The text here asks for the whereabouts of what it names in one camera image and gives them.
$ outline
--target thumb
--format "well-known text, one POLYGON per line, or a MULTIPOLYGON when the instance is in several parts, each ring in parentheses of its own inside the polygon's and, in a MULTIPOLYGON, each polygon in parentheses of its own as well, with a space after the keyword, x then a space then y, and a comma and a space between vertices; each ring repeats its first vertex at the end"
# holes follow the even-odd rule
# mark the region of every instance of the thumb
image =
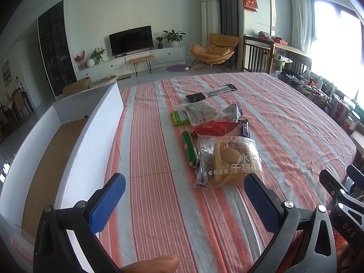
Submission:
POLYGON ((122 273, 174 273, 179 263, 179 256, 165 255, 148 261, 135 262, 120 270, 122 273))

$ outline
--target sausage in green wrapper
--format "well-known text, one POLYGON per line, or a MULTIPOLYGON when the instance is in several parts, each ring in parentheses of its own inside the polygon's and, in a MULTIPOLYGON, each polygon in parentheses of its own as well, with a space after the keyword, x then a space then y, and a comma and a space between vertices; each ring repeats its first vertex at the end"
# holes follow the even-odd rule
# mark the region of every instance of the sausage in green wrapper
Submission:
POLYGON ((193 169, 198 169, 198 165, 200 161, 198 159, 198 154, 196 150, 195 143, 193 142, 192 136, 190 132, 183 131, 182 132, 182 140, 185 146, 185 153, 187 157, 188 164, 193 167, 193 169))

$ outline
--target round white vase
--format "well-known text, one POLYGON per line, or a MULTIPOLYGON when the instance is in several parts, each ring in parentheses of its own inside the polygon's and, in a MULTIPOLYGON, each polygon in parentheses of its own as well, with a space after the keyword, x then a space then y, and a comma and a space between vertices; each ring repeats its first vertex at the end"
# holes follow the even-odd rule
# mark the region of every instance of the round white vase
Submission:
POLYGON ((95 60, 93 58, 90 58, 88 61, 87 61, 87 66, 88 67, 91 67, 91 66, 94 66, 95 65, 95 60))
POLYGON ((172 47, 178 47, 179 42, 178 41, 172 41, 171 46, 172 47))

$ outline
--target television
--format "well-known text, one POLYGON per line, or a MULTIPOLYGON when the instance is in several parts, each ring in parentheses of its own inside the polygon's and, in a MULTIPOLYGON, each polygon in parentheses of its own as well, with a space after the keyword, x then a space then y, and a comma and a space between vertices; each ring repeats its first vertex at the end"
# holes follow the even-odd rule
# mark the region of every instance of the television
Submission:
POLYGON ((151 26, 111 34, 109 39, 113 56, 153 47, 151 26))

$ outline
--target transparent plastic bag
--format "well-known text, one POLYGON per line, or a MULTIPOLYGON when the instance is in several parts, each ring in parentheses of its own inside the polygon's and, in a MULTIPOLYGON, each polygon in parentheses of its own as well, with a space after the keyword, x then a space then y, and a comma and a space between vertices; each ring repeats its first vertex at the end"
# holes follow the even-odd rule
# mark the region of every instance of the transparent plastic bag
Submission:
POLYGON ((243 186, 249 173, 261 178, 260 157, 252 139, 241 136, 198 136, 201 168, 194 187, 243 186))
POLYGON ((227 117, 230 122, 236 122, 243 114, 242 109, 236 103, 221 110, 220 108, 211 106, 204 100, 178 106, 178 110, 183 110, 187 113, 190 123, 193 126, 224 117, 227 117))

